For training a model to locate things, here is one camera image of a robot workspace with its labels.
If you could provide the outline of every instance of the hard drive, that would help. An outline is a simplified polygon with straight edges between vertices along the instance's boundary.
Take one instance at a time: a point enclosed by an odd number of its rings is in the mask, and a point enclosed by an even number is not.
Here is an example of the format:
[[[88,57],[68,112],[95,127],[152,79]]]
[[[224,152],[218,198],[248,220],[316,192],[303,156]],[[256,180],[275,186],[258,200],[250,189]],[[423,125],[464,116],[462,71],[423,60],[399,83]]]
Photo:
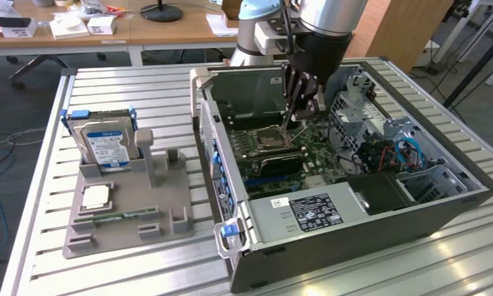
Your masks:
[[[135,143],[135,109],[76,110],[71,115],[63,110],[62,121],[75,138],[83,164],[99,164],[103,172],[120,171],[142,157]]]

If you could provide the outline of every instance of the aluminum table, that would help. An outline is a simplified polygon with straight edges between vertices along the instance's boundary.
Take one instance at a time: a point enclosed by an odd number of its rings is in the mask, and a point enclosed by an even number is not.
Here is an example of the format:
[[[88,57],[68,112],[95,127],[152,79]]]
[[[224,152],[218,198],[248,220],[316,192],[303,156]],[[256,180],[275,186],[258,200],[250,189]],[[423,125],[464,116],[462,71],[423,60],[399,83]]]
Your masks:
[[[493,178],[493,148],[391,62],[364,60]],[[190,115],[188,72],[210,65],[219,64],[88,68],[62,77],[2,295],[231,294]],[[394,118],[404,116],[386,93],[379,91],[376,100]],[[67,260],[62,248],[80,154],[59,112],[130,105],[138,109],[139,126],[154,130],[154,153],[176,146],[188,156],[196,234]],[[493,198],[431,237],[240,295],[363,294],[493,295]]]

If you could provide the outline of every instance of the office chair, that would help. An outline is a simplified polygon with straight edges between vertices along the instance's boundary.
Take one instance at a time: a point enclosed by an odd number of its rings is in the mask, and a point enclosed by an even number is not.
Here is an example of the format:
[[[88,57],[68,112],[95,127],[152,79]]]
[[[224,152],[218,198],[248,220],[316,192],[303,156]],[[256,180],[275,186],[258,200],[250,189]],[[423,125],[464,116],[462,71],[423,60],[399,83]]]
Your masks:
[[[16,57],[7,56],[6,58],[11,64],[16,64],[19,62],[19,59]],[[99,52],[98,59],[107,60],[107,55]],[[56,54],[42,54],[34,60],[31,60],[31,62],[27,63],[27,65],[22,67],[19,71],[16,71],[15,74],[10,77],[11,86],[14,87],[14,89],[22,91],[26,88],[26,84],[18,81],[18,79],[32,69],[35,69],[36,66],[39,66],[46,60],[52,60],[60,65],[60,67],[70,68],[67,63],[59,58]]]

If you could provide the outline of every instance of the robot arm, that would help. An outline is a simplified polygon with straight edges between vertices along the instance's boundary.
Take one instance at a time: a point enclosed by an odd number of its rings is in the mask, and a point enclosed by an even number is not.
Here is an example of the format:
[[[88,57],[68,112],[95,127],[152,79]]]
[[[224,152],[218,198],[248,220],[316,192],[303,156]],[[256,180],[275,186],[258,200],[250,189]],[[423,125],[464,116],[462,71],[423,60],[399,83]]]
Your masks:
[[[294,0],[291,18],[284,0],[283,17],[256,24],[256,45],[262,53],[286,52],[283,88],[290,120],[326,111],[327,80],[340,67],[367,0]]]

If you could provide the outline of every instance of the blue cable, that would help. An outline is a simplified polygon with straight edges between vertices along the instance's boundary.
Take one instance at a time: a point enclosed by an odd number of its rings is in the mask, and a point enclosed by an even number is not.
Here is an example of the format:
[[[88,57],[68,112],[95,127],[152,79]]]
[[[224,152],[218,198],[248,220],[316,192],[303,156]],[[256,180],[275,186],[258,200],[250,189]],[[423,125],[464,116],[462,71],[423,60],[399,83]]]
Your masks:
[[[412,145],[415,146],[415,148],[418,149],[418,153],[419,153],[419,158],[422,160],[422,167],[424,168],[426,167],[426,158],[424,158],[424,153],[422,153],[422,149],[420,149],[420,145],[418,143],[418,141],[415,141],[414,139],[411,138],[402,138],[400,140],[396,141],[395,143],[395,152],[398,154],[398,158],[400,159],[400,161],[407,165],[407,161],[404,159],[404,156],[403,154],[400,153],[400,142],[410,142],[412,143]]]
[[[3,252],[3,250],[4,250],[4,248],[8,246],[8,240],[10,240],[8,221],[6,220],[6,214],[4,214],[4,212],[3,212],[2,203],[0,203],[0,217],[2,217],[3,227],[4,227],[4,234],[6,234],[6,237],[4,237],[3,243],[2,243],[2,245],[0,245],[0,253],[2,253],[2,252]]]
[[[11,169],[11,167],[14,166],[15,155],[10,151],[2,151],[0,150],[0,153],[10,155],[10,163],[8,163],[7,167],[0,172],[0,176],[2,176],[2,174],[4,174],[7,172],[7,170]]]

